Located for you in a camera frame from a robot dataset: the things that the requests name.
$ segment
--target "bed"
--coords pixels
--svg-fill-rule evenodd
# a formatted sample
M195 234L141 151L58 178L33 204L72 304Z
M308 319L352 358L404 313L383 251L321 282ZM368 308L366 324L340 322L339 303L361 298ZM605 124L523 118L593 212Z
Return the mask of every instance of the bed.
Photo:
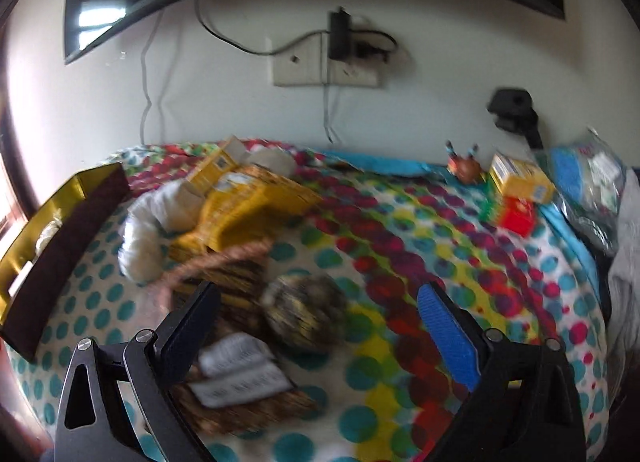
M602 450L609 397L607 353L597 280L559 220L539 216L527 240L481 223L476 188L331 168L324 153L248 140L249 150L277 146L298 164L295 180L322 203L278 236L268 280L283 273L331 276L349 299L345 342L331 355L283 354L287 375L319 411L261 432L203 438L220 462L373 462L412 460L446 430L466 397L452 381L415 307L417 289L437 284L483 328L537 344L560 337L574 369L588 461ZM181 178L214 144L139 146L115 153L134 196ZM102 344L140 329L145 289L120 273L122 203L87 248L63 289L37 351L12 367L37 417L54 434L72 352L83 337ZM171 241L164 236L164 251ZM127 414L145 453L162 456L144 428L127 384Z

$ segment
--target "window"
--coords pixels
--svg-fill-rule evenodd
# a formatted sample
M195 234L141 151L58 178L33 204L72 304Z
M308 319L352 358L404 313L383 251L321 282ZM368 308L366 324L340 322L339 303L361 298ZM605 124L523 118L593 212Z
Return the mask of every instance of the window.
M123 0L90 0L82 2L78 16L79 49L85 49L92 41L107 32L115 22L124 18L127 13Z

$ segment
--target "colorful bedspread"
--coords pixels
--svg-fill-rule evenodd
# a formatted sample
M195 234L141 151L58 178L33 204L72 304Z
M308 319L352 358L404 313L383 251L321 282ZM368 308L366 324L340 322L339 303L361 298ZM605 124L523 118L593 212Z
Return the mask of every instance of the colorful bedspread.
M482 193L472 188L338 172L324 156L279 143L300 166L296 180L324 200L286 229L271 251L269 279L325 272L350 300L345 344L330 356L284 354L288 375L320 405L304 420L241 438L204 439L220 462L372 462L410 460L430 450L466 393L451 380L415 307L424 283L444 288L483 328L535 344L559 336L574 368L588 460L606 437L606 340L588 277L544 219L523 240L478 221ZM213 145L145 146L113 155L136 194L184 175ZM36 414L53 432L66 367L85 336L100 343L131 337L143 289L118 271L124 203L79 262L28 365L12 363ZM161 455L144 430L130 388L126 408L145 452Z

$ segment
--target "white wall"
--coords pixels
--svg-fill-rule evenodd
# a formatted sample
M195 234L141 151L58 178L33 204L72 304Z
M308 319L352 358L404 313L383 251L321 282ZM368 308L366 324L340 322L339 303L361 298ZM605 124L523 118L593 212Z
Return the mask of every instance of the white wall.
M498 86L529 90L548 144L596 127L640 165L640 32L620 0L565 0L562 22L507 0L208 0L224 34L260 48L326 26L337 5L397 36L408 55L380 90L334 90L335 128L350 150L443 161L464 150L523 143L492 125L484 107ZM140 52L155 22L132 26L63 65L65 0L21 0L10 24L9 91L26 170L43 201L70 174L138 143L145 106ZM268 83L263 58L209 36L193 2L172 5L148 55L155 106L147 140L229 134L324 146L319 87ZM164 118L157 106L162 106Z

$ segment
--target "light blue fabric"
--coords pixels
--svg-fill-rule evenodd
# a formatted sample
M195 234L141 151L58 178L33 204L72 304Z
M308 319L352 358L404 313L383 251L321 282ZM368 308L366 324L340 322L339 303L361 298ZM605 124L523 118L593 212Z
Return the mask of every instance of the light blue fabric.
M404 160L401 158L378 157L366 155L365 153L336 152L335 150L325 150L321 153L326 155L328 158L348 162L354 168L361 169L362 171L408 178L434 177L443 180L447 184L459 184L457 179L449 173L446 167L428 164L427 162L417 162L415 160ZM540 214L546 219L554 231L562 236L569 248L578 258L578 261L580 261L588 280L593 286L596 298L598 298L598 302L600 302L598 270L591 253L587 250L584 243L578 239L571 227L569 227L569 224L566 222L558 208L552 204L539 206L539 208Z

